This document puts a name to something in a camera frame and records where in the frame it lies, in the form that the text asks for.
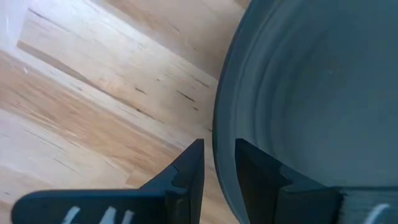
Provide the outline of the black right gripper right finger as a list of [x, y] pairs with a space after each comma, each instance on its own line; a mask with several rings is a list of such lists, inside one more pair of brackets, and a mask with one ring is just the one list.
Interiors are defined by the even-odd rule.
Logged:
[[250, 224], [398, 224], [398, 187], [327, 187], [244, 139], [236, 172]]

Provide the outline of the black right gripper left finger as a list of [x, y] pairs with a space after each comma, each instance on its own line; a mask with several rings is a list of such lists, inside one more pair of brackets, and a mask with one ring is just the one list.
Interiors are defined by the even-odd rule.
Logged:
[[197, 139], [138, 189], [41, 190], [12, 207], [12, 224], [199, 224], [205, 177]]

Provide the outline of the dark grey plate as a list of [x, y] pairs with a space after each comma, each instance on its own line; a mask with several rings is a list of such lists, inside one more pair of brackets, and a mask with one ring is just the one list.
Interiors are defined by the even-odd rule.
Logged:
[[218, 181], [250, 224], [237, 139], [327, 187], [398, 187], [398, 0], [250, 0], [213, 116]]

